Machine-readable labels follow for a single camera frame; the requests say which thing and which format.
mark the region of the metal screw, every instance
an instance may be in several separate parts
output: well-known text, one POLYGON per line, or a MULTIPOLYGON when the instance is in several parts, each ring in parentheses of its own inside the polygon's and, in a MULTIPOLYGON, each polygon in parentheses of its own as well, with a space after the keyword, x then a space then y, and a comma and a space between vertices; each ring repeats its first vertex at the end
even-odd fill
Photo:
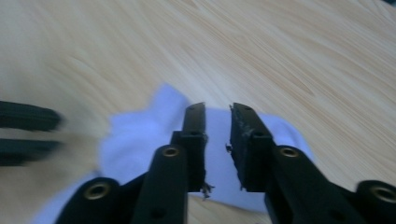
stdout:
POLYGON ((95 183, 84 192, 88 200, 97 200, 105 197, 110 192, 110 186, 106 182, 95 183))
POLYGON ((174 147, 169 147, 163 150, 163 155, 165 157, 175 157, 178 155, 178 149, 174 147))
POLYGON ((283 147, 280 149, 280 153, 286 157, 298 157, 298 151, 293 148, 283 147))
POLYGON ((396 203, 396 193, 392 190, 379 186, 371 187, 370 190, 377 199, 387 203, 396 203))

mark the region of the white cloth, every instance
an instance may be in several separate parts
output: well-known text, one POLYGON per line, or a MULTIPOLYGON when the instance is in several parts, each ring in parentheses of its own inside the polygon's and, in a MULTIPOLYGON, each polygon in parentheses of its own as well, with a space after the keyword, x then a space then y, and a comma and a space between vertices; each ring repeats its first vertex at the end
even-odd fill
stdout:
MULTIPOLYGON (((173 131, 181 130, 184 111, 189 105, 185 96, 165 84, 147 109, 113 116, 109 135, 100 148, 101 170, 88 174, 52 198, 32 223, 54 223, 74 191, 85 181, 100 175, 125 184, 145 173, 154 151, 170 143, 173 131)), ((297 147, 313 159, 303 137, 288 122, 277 116, 259 115, 277 145, 297 147)), ((205 149, 206 182, 215 186, 209 200, 264 212, 263 193, 240 190, 233 160, 225 149, 231 133, 231 111, 207 108, 206 133, 209 137, 205 149)))

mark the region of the wooden table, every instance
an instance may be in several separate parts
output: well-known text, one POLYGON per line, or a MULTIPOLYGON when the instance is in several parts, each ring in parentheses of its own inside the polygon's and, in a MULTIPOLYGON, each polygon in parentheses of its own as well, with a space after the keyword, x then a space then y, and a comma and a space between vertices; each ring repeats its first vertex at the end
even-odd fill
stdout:
MULTIPOLYGON (((62 113, 44 161, 0 168, 0 223, 28 223, 97 166, 119 112, 144 108, 164 82, 191 102, 232 102, 295 125, 334 183, 396 185, 396 8, 350 1, 2 1, 0 99, 62 113)), ((268 223, 190 199, 190 223, 268 223)))

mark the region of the wood grain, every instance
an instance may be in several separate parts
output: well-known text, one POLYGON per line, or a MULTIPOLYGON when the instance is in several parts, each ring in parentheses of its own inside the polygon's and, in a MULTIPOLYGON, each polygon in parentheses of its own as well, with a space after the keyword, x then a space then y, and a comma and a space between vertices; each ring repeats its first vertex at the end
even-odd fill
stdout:
MULTIPOLYGON (((66 118, 50 135, 61 150, 0 168, 0 223, 28 223, 93 169, 108 117, 145 107, 164 82, 192 102, 289 120, 336 184, 396 185, 396 9, 382 1, 5 0, 0 31, 0 99, 66 118)), ((190 203, 190 223, 268 223, 190 203)))

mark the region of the black plastic part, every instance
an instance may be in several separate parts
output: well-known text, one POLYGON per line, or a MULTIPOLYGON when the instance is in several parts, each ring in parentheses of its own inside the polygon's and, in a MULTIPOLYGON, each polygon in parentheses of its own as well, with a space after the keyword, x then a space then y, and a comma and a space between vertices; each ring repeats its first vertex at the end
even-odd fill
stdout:
POLYGON ((129 223, 143 186, 145 175, 120 186, 110 178, 95 178, 82 185, 64 207, 57 224, 121 224, 129 223), (86 192, 94 186, 108 186, 107 194, 95 200, 86 192))
POLYGON ((233 104, 230 142, 242 187, 266 193, 274 223, 365 223, 301 150, 276 146, 251 107, 233 104))
POLYGON ((183 129, 174 132, 171 144, 186 148, 188 165, 188 192, 199 192, 205 185, 205 105, 191 105, 186 108, 183 129))
POLYGON ((131 224, 187 223, 187 154, 183 147, 157 149, 131 224))
POLYGON ((249 106, 234 103, 231 109, 230 143, 233 162, 243 188, 264 192, 269 177, 268 158, 275 145, 273 137, 256 112, 249 106))
POLYGON ((305 154, 295 147, 273 148, 271 171, 292 212, 292 223, 366 223, 305 154))
POLYGON ((356 195, 357 208, 369 223, 396 223, 395 187, 377 180, 362 181, 356 195))
POLYGON ((55 141, 0 139, 0 166, 22 165, 47 157, 60 145, 55 141))
POLYGON ((0 128, 49 132, 60 121, 61 116, 53 110, 0 101, 0 128))
POLYGON ((57 224, 109 224, 113 223, 113 209, 117 205, 120 186, 117 181, 109 178, 95 178, 81 186, 70 199, 61 215, 58 217, 57 224), (101 198, 88 199, 87 192, 90 194, 105 194, 101 198))

